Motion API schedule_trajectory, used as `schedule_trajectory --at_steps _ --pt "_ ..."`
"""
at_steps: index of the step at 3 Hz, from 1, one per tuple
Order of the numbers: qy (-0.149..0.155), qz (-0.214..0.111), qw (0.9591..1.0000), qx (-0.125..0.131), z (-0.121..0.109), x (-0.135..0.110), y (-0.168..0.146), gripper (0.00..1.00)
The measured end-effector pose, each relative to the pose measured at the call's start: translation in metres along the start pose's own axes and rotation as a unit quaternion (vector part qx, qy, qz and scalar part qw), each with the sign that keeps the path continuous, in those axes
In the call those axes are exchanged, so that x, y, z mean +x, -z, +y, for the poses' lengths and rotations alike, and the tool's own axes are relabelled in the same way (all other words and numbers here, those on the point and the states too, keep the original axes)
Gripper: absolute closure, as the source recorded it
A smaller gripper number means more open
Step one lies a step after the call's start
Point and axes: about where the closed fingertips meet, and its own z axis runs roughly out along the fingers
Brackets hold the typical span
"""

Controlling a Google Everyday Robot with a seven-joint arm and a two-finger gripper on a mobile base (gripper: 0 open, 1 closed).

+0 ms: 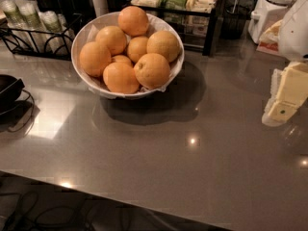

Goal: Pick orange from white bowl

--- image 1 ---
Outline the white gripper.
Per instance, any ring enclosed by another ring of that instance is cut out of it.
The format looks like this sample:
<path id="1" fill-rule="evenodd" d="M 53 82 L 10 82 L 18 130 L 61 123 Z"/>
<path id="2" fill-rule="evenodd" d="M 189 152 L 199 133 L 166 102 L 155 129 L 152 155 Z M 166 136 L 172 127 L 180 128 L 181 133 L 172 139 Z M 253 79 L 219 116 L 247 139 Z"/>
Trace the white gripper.
<path id="1" fill-rule="evenodd" d="M 263 43 L 277 43 L 278 52 L 289 63 L 271 75 L 270 99 L 262 123 L 285 124 L 308 98 L 308 0 L 296 0 L 282 21 L 278 20 L 259 37 Z"/>

